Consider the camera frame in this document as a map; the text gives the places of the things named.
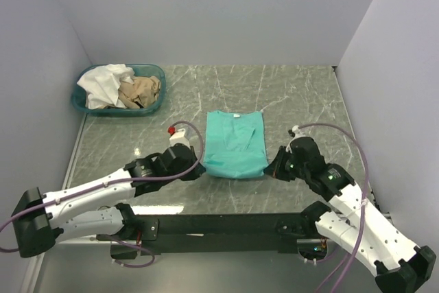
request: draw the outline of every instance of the folded shirt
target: folded shirt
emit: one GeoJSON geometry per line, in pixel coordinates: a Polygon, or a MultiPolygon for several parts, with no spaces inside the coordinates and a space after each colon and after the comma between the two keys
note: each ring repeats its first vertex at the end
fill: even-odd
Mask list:
{"type": "Polygon", "coordinates": [[[262,113],[209,112],[203,166],[222,178],[262,176],[268,166],[262,113]]]}

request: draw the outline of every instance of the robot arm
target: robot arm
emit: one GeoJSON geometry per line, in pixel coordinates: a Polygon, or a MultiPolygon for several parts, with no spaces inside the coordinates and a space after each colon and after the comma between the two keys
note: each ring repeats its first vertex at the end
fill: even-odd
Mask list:
{"type": "Polygon", "coordinates": [[[365,205],[364,233],[355,257],[375,277],[382,292],[415,292],[431,276],[436,255],[417,246],[398,231],[369,201],[361,200],[361,189],[337,164],[324,161],[316,142],[295,129],[293,139],[280,147],[265,173],[280,180],[303,179],[333,209],[315,202],[302,214],[321,236],[332,239],[352,253],[359,236],[361,206],[365,205]]]}
{"type": "Polygon", "coordinates": [[[195,180],[205,169],[197,164],[197,158],[186,138],[185,130],[175,132],[169,139],[171,146],[162,154],[151,154],[136,159],[110,175],[78,187],[42,195],[38,188],[27,190],[12,215],[35,206],[37,210],[13,221],[20,256],[32,257],[49,250],[56,242],[93,234],[129,237],[133,231],[141,231],[141,223],[127,204],[120,200],[158,191],[176,178],[195,180]],[[146,181],[142,178],[163,178],[146,181]],[[115,205],[98,209],[103,205],[115,205]]]}

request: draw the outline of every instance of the red cap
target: red cap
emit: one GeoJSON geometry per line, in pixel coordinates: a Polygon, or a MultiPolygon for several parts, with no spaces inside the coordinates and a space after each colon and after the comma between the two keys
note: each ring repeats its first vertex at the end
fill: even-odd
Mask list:
{"type": "Polygon", "coordinates": [[[173,126],[170,126],[170,127],[167,129],[167,132],[172,136],[172,135],[174,135],[174,133],[176,132],[176,128],[173,127],[173,126]]]}

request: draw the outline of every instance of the black metal bar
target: black metal bar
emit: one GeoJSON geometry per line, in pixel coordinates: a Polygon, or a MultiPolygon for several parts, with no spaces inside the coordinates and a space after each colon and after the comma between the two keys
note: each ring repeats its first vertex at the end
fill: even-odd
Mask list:
{"type": "MultiPolygon", "coordinates": [[[[136,222],[141,224],[145,237],[142,246],[154,254],[251,250],[297,253],[297,239],[320,237],[300,213],[136,215],[136,222]],[[151,232],[156,233],[155,239],[150,239],[151,232]]],[[[128,240],[136,239],[133,231],[128,240]]]]}

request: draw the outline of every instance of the white cloth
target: white cloth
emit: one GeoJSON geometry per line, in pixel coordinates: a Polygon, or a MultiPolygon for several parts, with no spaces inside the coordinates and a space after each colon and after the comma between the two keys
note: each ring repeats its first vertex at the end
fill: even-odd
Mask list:
{"type": "Polygon", "coordinates": [[[119,99],[121,82],[134,84],[134,70],[125,65],[103,65],[87,71],[78,85],[87,92],[86,107],[89,109],[114,106],[126,108],[119,99]]]}

